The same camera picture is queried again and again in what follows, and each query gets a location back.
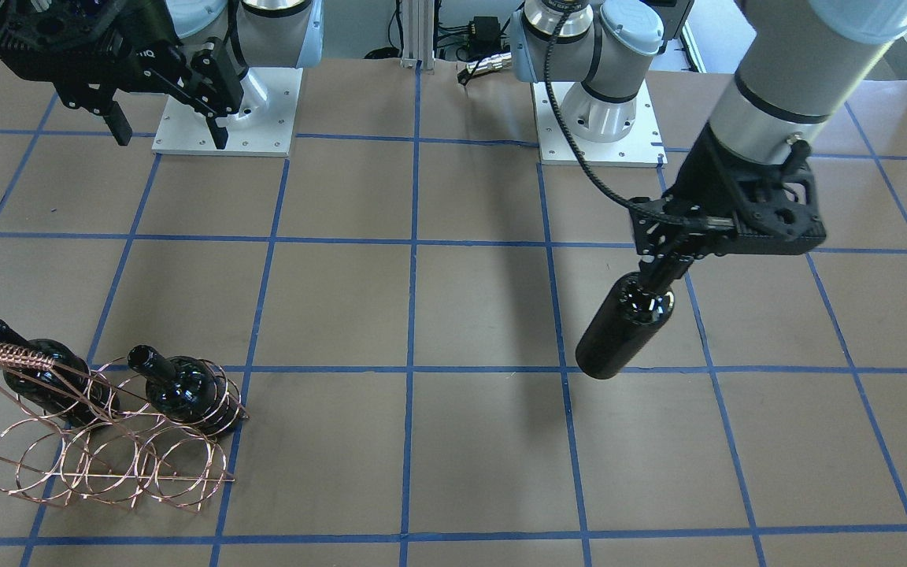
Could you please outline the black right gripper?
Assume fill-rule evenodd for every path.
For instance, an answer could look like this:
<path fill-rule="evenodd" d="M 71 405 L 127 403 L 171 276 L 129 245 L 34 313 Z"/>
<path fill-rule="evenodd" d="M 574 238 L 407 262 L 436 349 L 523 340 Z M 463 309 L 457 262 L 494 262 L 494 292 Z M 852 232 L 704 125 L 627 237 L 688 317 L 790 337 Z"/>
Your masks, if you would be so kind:
<path fill-rule="evenodd" d="M 115 94 L 170 94 L 187 79 L 165 1 L 0 1 L 0 60 L 23 80 L 51 83 L 65 106 L 101 111 L 120 146 L 132 127 Z M 207 39 L 188 62 L 188 104 L 217 150 L 229 140 L 217 119 L 241 107 L 234 62 L 222 39 Z"/>

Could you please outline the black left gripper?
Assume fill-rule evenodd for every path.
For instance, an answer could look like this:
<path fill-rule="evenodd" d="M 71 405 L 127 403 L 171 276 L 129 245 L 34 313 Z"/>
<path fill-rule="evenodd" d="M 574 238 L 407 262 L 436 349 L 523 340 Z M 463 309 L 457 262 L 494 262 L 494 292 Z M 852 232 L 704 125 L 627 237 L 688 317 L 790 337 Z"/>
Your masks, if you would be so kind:
<path fill-rule="evenodd" d="M 782 164 L 738 157 L 705 126 L 665 192 L 666 214 L 724 217 L 731 229 L 712 232 L 710 254 L 806 254 L 824 244 L 816 177 L 807 158 L 809 141 L 792 139 Z M 640 276 L 684 276 L 694 262 L 690 229 L 629 211 Z"/>

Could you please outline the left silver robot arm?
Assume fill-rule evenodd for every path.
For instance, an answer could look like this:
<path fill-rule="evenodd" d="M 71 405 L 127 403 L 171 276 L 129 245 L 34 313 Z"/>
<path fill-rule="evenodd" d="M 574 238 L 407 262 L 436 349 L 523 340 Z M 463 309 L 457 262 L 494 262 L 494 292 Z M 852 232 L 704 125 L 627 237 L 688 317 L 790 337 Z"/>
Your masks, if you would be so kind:
<path fill-rule="evenodd" d="M 753 42 L 658 200 L 605 194 L 632 219 L 644 280 L 715 254 L 802 255 L 827 238 L 811 144 L 907 32 L 907 1 L 741 1 Z M 626 105 L 662 43 L 641 1 L 525 1 L 511 18 L 520 80 L 575 80 Z"/>

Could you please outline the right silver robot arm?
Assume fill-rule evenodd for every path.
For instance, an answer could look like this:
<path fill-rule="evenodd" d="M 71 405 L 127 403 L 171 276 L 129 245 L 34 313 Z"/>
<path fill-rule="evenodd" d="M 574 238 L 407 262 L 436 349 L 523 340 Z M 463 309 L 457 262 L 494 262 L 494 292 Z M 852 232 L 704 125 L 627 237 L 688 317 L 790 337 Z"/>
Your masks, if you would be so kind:
<path fill-rule="evenodd" d="M 191 154 L 286 154 L 305 68 L 323 57 L 320 1 L 0 1 L 0 61 L 130 143 L 116 93 L 165 95 Z"/>

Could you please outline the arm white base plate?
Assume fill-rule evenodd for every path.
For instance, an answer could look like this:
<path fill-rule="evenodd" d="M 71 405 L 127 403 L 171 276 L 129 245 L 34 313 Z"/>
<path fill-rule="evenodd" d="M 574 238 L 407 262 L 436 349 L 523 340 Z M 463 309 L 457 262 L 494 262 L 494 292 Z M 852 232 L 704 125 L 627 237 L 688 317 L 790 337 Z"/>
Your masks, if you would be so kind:
<path fill-rule="evenodd" d="M 216 148 L 201 114 L 167 97 L 152 150 L 195 157 L 288 158 L 303 74 L 302 69 L 249 69 L 242 79 L 241 110 L 216 119 L 229 134 L 223 150 Z"/>
<path fill-rule="evenodd" d="M 591 99 L 577 83 L 553 82 L 552 91 L 584 161 L 596 166 L 655 168 L 666 165 L 646 82 L 634 99 L 620 104 Z M 575 154 L 555 118 L 543 83 L 533 83 L 534 117 L 544 165 L 575 165 Z"/>

